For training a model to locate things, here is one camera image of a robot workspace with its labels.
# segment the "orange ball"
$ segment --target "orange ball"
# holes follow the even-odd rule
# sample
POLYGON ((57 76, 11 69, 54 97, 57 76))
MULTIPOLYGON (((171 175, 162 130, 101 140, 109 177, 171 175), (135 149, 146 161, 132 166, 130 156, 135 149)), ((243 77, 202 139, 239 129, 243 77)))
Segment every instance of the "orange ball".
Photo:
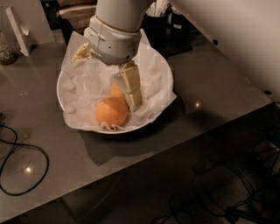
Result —
POLYGON ((95 108, 98 123, 106 122, 109 127, 112 127, 112 124, 122 125, 128 114, 127 104, 118 97, 106 97, 99 101, 95 108))
POLYGON ((110 88, 110 95, 113 97, 118 97, 123 99, 126 102, 125 95, 119 86, 114 82, 110 88))

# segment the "gray table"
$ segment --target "gray table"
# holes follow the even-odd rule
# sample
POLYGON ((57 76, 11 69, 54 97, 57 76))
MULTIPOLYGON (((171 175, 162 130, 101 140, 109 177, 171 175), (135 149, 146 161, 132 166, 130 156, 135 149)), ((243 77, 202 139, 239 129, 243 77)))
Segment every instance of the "gray table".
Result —
MULTIPOLYGON (((118 136, 70 129, 56 95, 65 50, 62 41, 39 45, 29 57, 0 67, 5 124, 19 133, 20 141, 42 147, 50 158, 49 172, 37 188, 19 197, 0 192, 0 222, 270 103, 213 46, 201 42, 192 52, 168 59, 178 99, 154 123, 118 136)), ((6 131, 0 136, 10 137, 6 131)), ((1 158, 8 148, 0 144, 0 149, 1 158)), ((18 155, 4 175, 11 190, 24 190, 44 170, 38 153, 23 150, 18 155), (27 165, 29 173, 23 170, 27 165)))

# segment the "dark floor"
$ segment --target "dark floor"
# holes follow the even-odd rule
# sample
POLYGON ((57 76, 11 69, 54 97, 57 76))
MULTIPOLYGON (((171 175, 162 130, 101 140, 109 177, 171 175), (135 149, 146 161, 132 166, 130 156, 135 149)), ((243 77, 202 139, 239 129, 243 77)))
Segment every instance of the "dark floor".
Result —
POLYGON ((271 135, 277 126, 275 107, 269 105, 8 223, 269 223, 238 218, 226 210, 279 216, 280 187, 272 183, 280 168, 275 159, 279 151, 252 154, 274 147, 268 139, 277 143, 277 134, 271 135), (257 161, 268 158, 260 163, 266 172, 251 163, 252 155, 257 161), (262 186, 265 191, 253 194, 262 186))

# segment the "robotic arm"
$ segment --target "robotic arm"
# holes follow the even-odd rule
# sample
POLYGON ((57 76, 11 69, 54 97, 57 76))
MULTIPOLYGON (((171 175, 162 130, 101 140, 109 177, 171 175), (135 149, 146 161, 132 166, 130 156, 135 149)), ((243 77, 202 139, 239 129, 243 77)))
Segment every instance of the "robotic arm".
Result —
MULTIPOLYGON (((99 0, 89 43, 97 58, 120 65, 137 54, 140 25, 153 0, 99 0)), ((280 1, 170 0, 224 55, 280 102, 280 1)))

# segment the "white paper liner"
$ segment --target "white paper liner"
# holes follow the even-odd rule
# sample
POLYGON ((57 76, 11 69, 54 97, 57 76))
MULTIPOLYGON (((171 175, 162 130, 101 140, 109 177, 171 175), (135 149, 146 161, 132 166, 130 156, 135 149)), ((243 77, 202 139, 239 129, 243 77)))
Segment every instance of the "white paper liner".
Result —
POLYGON ((59 75, 58 98, 69 127, 107 134, 137 130, 152 123, 175 100, 172 71, 167 62, 150 46, 140 42, 134 61, 139 68, 143 105, 136 112, 129 112, 122 127, 110 129, 105 122, 100 125, 95 119, 95 106, 109 96, 114 81, 112 75, 119 69, 118 66, 106 66, 98 59, 71 63, 76 50, 87 42, 86 38, 73 32, 59 75))

